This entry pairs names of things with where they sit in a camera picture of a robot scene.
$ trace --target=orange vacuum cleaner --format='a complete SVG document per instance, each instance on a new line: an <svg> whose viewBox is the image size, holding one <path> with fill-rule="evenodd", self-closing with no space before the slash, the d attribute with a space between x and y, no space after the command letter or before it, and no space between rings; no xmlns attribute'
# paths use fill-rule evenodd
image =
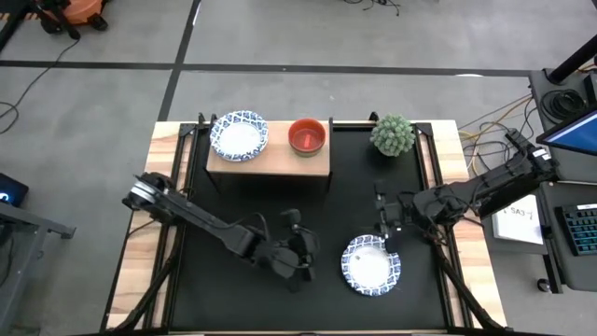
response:
<svg viewBox="0 0 597 336"><path fill-rule="evenodd" d="M30 0L31 8L41 20L48 34L68 32L73 39L81 37L75 25L88 24L104 31L108 23L102 18L102 10L109 0Z"/></svg>

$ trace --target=monitor screen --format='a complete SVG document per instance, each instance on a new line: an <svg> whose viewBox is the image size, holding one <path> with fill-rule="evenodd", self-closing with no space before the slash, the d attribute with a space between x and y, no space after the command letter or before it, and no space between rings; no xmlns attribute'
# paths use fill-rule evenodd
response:
<svg viewBox="0 0 597 336"><path fill-rule="evenodd" d="M548 146L597 153L597 110L546 136L544 142Z"/></svg>

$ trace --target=keyboard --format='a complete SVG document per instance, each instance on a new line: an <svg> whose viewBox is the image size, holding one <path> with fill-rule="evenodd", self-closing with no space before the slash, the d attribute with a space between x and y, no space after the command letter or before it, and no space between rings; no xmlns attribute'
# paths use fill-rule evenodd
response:
<svg viewBox="0 0 597 336"><path fill-rule="evenodd" d="M557 207L556 216L575 256L597 255L597 204Z"/></svg>

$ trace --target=computer monitor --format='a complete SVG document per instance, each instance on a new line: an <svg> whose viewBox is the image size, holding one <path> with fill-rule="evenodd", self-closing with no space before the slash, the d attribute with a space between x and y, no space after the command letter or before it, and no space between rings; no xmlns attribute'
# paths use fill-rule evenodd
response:
<svg viewBox="0 0 597 336"><path fill-rule="evenodd" d="M537 143L597 156L597 107L564 120L539 135Z"/></svg>

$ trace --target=paper plate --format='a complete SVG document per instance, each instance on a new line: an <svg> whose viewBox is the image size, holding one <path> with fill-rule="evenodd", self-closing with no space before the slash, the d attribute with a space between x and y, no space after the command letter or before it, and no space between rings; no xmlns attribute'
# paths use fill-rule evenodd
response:
<svg viewBox="0 0 597 336"><path fill-rule="evenodd" d="M354 238L342 253L342 274L357 292L380 296L400 278L400 257L385 251L381 237L366 234Z"/></svg>
<svg viewBox="0 0 597 336"><path fill-rule="evenodd" d="M249 161L268 144L268 122L252 111L230 112L215 122L209 140L224 160Z"/></svg>

